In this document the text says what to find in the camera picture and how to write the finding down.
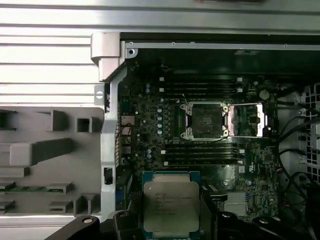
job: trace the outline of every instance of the screw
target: screw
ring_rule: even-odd
[[[89,223],[91,223],[92,221],[93,221],[92,218],[86,218],[86,219],[83,220],[83,222],[84,222],[85,224],[89,224]]]

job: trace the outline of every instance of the black cable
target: black cable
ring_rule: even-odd
[[[289,124],[292,123],[294,120],[296,120],[296,119],[305,119],[305,118],[306,118],[306,116],[295,116],[295,117],[293,117],[292,119],[290,119],[290,120],[284,125],[284,127],[283,127],[280,135],[284,134],[286,128],[287,128],[287,127],[289,126]]]
[[[295,126],[294,128],[290,129],[289,131],[287,131],[284,135],[282,135],[279,138],[278,144],[281,143],[287,137],[289,137],[291,134],[294,134],[295,132],[297,132],[301,129],[304,129],[306,126],[311,125],[311,124],[315,124],[315,123],[320,123],[320,117],[316,117],[311,120],[305,121],[304,123],[301,123],[300,125]]]
[[[287,153],[287,152],[293,152],[293,153],[297,153],[297,154],[300,154],[303,156],[307,155],[306,152],[304,152],[298,148],[288,148],[288,149],[282,150],[281,152],[279,152],[279,155],[281,156],[282,154]]]
[[[291,184],[296,188],[296,190],[299,192],[300,196],[303,199],[306,199],[307,198],[306,194],[302,191],[302,189],[299,187],[299,185],[291,177],[291,175],[288,173],[288,171],[286,170],[284,164],[281,161],[280,154],[279,154],[279,144],[276,144],[276,146],[275,146],[275,157],[277,158],[278,163],[279,163],[280,167],[282,168],[283,173],[288,178],[289,182],[291,182]]]
[[[290,106],[290,107],[303,108],[303,109],[306,109],[306,110],[308,110],[309,112],[311,112],[313,115],[318,115],[318,116],[320,116],[320,111],[318,111],[318,110],[316,110],[316,109],[313,109],[313,108],[310,108],[310,107],[308,107],[307,105],[302,104],[302,103],[297,103],[297,104],[295,104],[294,102],[277,101],[277,104],[285,105],[285,106]]]
[[[303,171],[296,171],[294,174],[291,175],[291,177],[292,177],[293,179],[295,179],[295,178],[298,177],[299,175],[305,175],[305,176],[309,179],[309,181],[310,181],[311,183],[314,182],[314,181],[311,179],[311,177],[309,177],[308,174],[306,174],[306,173],[303,172]],[[292,183],[289,182],[289,183],[287,184],[287,186],[286,186],[281,192],[282,192],[282,193],[286,193],[286,192],[290,189],[291,185],[292,185]]]

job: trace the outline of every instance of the metal frame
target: metal frame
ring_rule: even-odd
[[[139,49],[225,49],[225,50],[282,50],[282,51],[320,51],[320,45],[298,44],[223,44],[223,43],[196,43],[196,42],[124,42],[120,33],[94,33],[91,36],[91,59],[99,68],[99,81],[110,84],[110,112],[105,113],[105,120],[101,135],[101,216],[106,218],[115,210],[115,132],[119,120],[118,116],[118,85],[126,77],[127,68],[125,59],[133,59],[139,54]],[[261,123],[258,135],[262,137],[262,128],[265,125],[265,116],[262,104],[251,103],[257,106]],[[113,184],[105,185],[103,169],[113,169]]]

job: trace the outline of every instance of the silver bracket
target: silver bracket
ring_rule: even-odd
[[[125,63],[126,43],[119,32],[95,32],[91,36],[91,60],[99,68],[99,81],[109,83]]]
[[[122,68],[110,82],[110,111],[104,114],[101,131],[101,218],[116,210],[116,129],[118,124],[118,86],[127,76],[127,68]],[[105,183],[104,171],[112,171],[112,183]]]

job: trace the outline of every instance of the green circuit board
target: green circuit board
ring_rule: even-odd
[[[143,171],[200,171],[203,183],[213,184],[221,191],[245,193],[246,213],[239,216],[242,219],[250,221],[258,216],[276,216],[278,203],[273,188],[276,163],[271,135],[277,134],[277,98],[272,93],[277,88],[277,84],[270,79],[256,76],[241,77],[241,81],[235,80],[234,84],[236,93],[232,97],[216,98],[211,96],[210,92],[208,92],[210,96],[204,94],[191,97],[184,94],[183,89],[181,91],[175,88],[172,89],[178,94],[168,95],[166,89],[162,89],[161,77],[158,79],[135,78],[132,81],[129,79],[122,82],[119,87],[122,89],[119,91],[120,116],[124,117],[125,124],[128,124],[128,119],[131,119],[130,130],[122,132],[123,135],[121,135],[122,163],[133,166],[137,182],[141,182]],[[266,92],[269,94],[267,99],[265,99]],[[237,134],[247,137],[229,137],[219,143],[206,140],[190,141],[181,137],[181,134],[186,131],[187,122],[190,121],[186,117],[186,110],[181,106],[188,102],[219,102],[231,105],[262,103],[272,130],[267,137],[248,137],[257,134],[258,126],[257,108],[254,105],[248,105],[240,107],[236,116]],[[210,124],[213,118],[203,117],[202,119],[209,121]],[[193,165],[196,160],[202,158],[197,153],[200,151],[197,146],[219,147],[226,151],[223,149],[225,144],[229,144],[232,149],[236,146],[237,151],[240,152],[241,161],[232,163],[227,159],[226,162],[212,163],[212,160],[208,159],[201,161],[202,165]],[[195,160],[181,160],[181,165],[168,165],[166,164],[168,155],[166,153],[169,148],[167,146],[174,146],[178,151],[183,148],[190,158],[195,156]]]

